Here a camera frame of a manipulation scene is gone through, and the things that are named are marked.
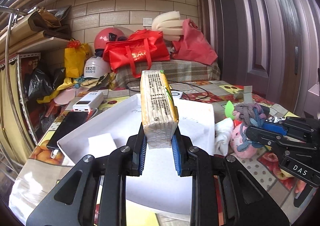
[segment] light switch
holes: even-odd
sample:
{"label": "light switch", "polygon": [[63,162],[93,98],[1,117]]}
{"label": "light switch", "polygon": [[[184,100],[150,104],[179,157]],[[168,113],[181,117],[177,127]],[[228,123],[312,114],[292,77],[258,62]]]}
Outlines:
{"label": "light switch", "polygon": [[152,26],[152,18],[143,18],[143,26],[151,27]]}

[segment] brick wall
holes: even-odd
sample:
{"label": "brick wall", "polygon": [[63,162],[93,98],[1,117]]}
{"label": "brick wall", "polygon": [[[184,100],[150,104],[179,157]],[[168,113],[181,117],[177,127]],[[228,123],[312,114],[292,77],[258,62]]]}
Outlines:
{"label": "brick wall", "polygon": [[[181,18],[198,23],[198,0],[46,0],[39,4],[47,9],[72,5],[68,23],[73,38],[89,43],[94,53],[94,38],[105,27],[121,26],[133,31],[143,29],[144,17],[155,18],[168,11],[179,11]],[[63,50],[43,55],[50,70],[63,67]]]}

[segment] metal bolt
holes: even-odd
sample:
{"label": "metal bolt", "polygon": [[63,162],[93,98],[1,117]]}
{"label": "metal bolt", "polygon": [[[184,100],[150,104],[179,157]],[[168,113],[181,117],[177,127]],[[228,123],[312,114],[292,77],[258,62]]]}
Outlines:
{"label": "metal bolt", "polygon": [[130,147],[129,146],[123,146],[123,147],[121,147],[120,150],[121,150],[121,152],[126,153],[126,152],[130,151]]}
{"label": "metal bolt", "polygon": [[232,155],[227,156],[227,161],[229,162],[234,162],[236,160],[236,158]]}
{"label": "metal bolt", "polygon": [[93,159],[94,159],[94,157],[92,155],[86,155],[83,157],[83,161],[86,163],[92,161]]}
{"label": "metal bolt", "polygon": [[198,147],[195,147],[195,146],[191,146],[189,147],[189,150],[192,152],[192,153],[196,153],[199,151],[199,148]]}

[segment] dark red bag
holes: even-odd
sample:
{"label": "dark red bag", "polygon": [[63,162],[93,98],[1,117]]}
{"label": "dark red bag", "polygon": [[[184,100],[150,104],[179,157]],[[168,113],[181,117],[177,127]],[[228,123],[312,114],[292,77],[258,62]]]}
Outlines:
{"label": "dark red bag", "polygon": [[183,21],[182,30],[183,37],[172,42],[177,51],[172,54],[172,58],[211,65],[218,56],[196,24],[191,19],[186,19]]}
{"label": "dark red bag", "polygon": [[162,32],[147,29],[134,32],[127,41],[108,42],[102,58],[110,62],[115,72],[121,66],[130,65],[135,78],[141,77],[135,62],[147,62],[150,70],[152,61],[170,61]]}

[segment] plaid cloth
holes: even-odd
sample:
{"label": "plaid cloth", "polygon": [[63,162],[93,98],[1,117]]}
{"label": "plaid cloth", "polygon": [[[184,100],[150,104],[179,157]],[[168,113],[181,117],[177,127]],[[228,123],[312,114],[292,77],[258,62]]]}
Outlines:
{"label": "plaid cloth", "polygon": [[[148,64],[146,62],[136,63],[137,73],[146,70]],[[220,79],[220,69],[217,62],[212,65],[205,65],[198,62],[174,60],[152,62],[151,70],[164,70],[168,80],[177,82],[192,82],[192,81],[215,81]],[[118,87],[126,87],[130,81],[137,79],[132,76],[132,71],[129,65],[118,68],[116,75],[116,84]],[[132,82],[130,86],[139,86],[140,82]]]}

